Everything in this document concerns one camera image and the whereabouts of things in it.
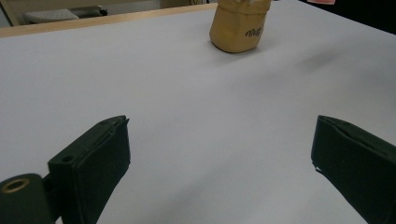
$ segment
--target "wooden table edge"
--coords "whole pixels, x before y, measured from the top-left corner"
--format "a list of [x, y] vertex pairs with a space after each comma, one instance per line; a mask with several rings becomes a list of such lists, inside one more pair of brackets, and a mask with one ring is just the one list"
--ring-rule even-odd
[[133, 12], [133, 13], [120, 14], [120, 15], [104, 16], [97, 18], [74, 20], [74, 21], [58, 21], [58, 22], [49, 22], [49, 23], [41, 23], [41, 24], [6, 27], [6, 28], [0, 28], [0, 37], [31, 35], [31, 34], [52, 32], [52, 31], [77, 29], [77, 28], [110, 24], [110, 23], [116, 23], [122, 21], [136, 21], [147, 18], [166, 16], [166, 15], [209, 10], [216, 8], [217, 5], [218, 5], [217, 3], [213, 3], [213, 4], [205, 4], [205, 5], [197, 5], [197, 6], [189, 6], [189, 7], [171, 7], [171, 8]]

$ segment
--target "screw hole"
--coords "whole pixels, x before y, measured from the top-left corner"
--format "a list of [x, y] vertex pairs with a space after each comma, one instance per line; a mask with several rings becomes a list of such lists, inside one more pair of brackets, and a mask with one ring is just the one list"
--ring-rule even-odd
[[23, 189], [28, 184], [29, 184], [29, 179], [16, 179], [16, 180], [10, 181], [9, 183], [6, 183], [2, 187], [1, 190], [4, 193], [13, 193], [13, 192], [16, 192], [16, 191], [18, 191], [20, 189]]
[[64, 161], [64, 162], [68, 162], [68, 161], [71, 161], [71, 160], [73, 160], [73, 157], [72, 157], [72, 156], [67, 156], [67, 157], [64, 157], [64, 158], [62, 159], [62, 161]]

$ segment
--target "white table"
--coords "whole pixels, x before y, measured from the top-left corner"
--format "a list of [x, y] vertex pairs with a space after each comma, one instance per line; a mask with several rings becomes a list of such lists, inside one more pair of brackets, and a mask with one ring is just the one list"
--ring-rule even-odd
[[283, 0], [228, 54], [213, 15], [0, 38], [0, 180], [125, 114], [132, 163], [99, 223], [365, 223], [310, 151], [317, 115], [396, 145], [395, 35]]

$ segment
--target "brown paper bag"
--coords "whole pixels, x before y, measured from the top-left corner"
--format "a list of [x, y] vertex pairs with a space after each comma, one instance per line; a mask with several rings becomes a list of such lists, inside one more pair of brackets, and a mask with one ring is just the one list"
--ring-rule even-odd
[[209, 33], [213, 44], [232, 53], [255, 48], [270, 5], [271, 0], [219, 0]]

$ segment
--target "dark object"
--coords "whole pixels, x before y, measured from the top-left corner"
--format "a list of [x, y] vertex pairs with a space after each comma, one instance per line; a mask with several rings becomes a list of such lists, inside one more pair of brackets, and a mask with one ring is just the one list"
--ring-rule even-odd
[[336, 0], [334, 5], [307, 4], [396, 35], [394, 0]]
[[8, 15], [7, 15], [7, 13], [6, 13], [6, 11], [4, 10], [3, 5], [1, 5], [1, 4], [0, 4], [0, 9], [1, 9], [1, 12], [3, 12], [3, 15], [6, 17], [6, 20], [7, 20], [8, 24], [9, 24], [10, 26], [12, 26], [11, 20], [9, 19], [9, 17], [8, 17]]
[[369, 224], [396, 223], [395, 146], [353, 124], [319, 116], [311, 157]]
[[128, 119], [103, 120], [49, 161], [49, 174], [0, 183], [2, 224], [94, 224], [128, 170]]
[[102, 16], [107, 16], [107, 14], [108, 14], [107, 9], [101, 9], [101, 10], [99, 10], [99, 13], [100, 13]]

